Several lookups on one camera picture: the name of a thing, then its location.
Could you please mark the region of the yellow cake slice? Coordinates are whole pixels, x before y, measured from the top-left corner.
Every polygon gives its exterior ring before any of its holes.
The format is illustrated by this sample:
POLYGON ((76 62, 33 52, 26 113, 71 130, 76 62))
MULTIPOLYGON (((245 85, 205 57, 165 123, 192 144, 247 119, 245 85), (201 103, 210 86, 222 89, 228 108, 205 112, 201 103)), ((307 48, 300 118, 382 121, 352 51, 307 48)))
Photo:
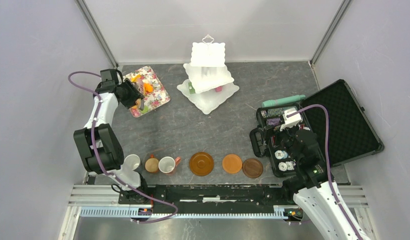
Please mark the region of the yellow cake slice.
POLYGON ((140 80, 140 78, 141 78, 141 75, 138 74, 138 75, 131 78, 131 82, 136 83, 140 80))

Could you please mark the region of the green square cake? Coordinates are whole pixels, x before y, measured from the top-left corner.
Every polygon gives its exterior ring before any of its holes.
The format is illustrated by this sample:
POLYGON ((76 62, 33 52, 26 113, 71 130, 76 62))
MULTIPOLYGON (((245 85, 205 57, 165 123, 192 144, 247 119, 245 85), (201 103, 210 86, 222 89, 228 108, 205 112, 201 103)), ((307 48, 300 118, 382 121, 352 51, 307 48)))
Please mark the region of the green square cake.
POLYGON ((189 81, 188 82, 188 89, 189 89, 189 93, 192 95, 192 94, 195 94, 196 92, 195 92, 195 88, 193 87, 193 85, 192 85, 192 83, 189 81))

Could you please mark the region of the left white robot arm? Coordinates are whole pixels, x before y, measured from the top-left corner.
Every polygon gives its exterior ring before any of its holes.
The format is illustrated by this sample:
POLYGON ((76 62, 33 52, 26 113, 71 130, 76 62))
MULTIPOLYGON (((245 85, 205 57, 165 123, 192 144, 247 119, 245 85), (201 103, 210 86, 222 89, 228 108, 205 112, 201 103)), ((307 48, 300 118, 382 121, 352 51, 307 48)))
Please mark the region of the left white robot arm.
POLYGON ((132 199, 143 204, 149 200, 150 190, 141 185, 142 177, 134 171, 134 163, 125 162, 111 125, 119 105, 127 109, 142 107, 144 95, 117 69, 101 70, 97 76, 100 82, 94 90, 75 84, 92 94, 94 105, 87 123, 74 132, 74 142, 87 172, 111 178, 122 190, 131 190, 132 199))

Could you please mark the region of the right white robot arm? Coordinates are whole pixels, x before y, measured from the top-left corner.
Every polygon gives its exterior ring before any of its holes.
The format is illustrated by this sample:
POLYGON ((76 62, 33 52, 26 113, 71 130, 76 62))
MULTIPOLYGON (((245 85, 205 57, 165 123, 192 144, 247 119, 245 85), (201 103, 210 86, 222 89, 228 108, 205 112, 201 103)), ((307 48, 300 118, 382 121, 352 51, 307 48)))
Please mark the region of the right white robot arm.
POLYGON ((321 153, 317 135, 298 129, 274 132, 276 143, 295 162, 295 175, 282 183, 284 202, 298 205, 326 240, 368 240, 331 174, 328 144, 321 153))

